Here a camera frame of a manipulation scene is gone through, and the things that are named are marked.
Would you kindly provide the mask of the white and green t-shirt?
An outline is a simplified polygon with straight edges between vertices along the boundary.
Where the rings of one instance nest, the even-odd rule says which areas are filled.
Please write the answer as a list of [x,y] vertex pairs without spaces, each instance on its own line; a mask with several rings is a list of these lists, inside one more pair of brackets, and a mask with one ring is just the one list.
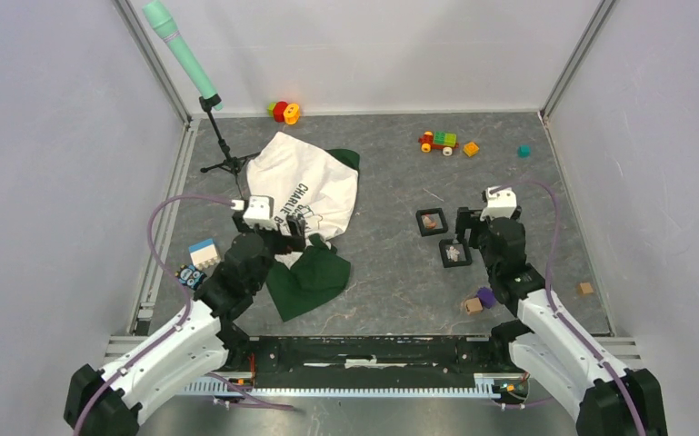
[[246,168],[254,195],[273,200],[273,219],[305,223],[305,247],[275,256],[266,286],[282,321],[288,322],[339,296],[352,264],[332,240],[345,233],[359,184],[360,156],[348,149],[325,150],[289,134],[277,133]]

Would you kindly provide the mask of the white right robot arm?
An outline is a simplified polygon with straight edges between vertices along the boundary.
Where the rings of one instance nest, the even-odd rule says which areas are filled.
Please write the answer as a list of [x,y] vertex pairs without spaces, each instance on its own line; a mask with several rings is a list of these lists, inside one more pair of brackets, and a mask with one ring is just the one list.
[[647,369],[632,369],[564,308],[527,260],[519,213],[456,213],[456,239],[477,250],[496,300],[513,316],[494,327],[488,356],[501,371],[536,379],[572,417],[579,435],[665,435],[662,388]]

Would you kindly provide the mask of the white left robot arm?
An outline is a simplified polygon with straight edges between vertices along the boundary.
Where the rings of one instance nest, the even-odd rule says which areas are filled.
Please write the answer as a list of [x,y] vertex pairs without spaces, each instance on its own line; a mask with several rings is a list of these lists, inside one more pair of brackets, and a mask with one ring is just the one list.
[[100,369],[85,365],[71,379],[64,418],[75,435],[135,435],[147,418],[189,382],[248,361],[250,337],[235,320],[253,303],[278,254],[306,247],[305,219],[278,226],[246,224],[210,275],[184,268],[178,281],[189,301],[176,320]]

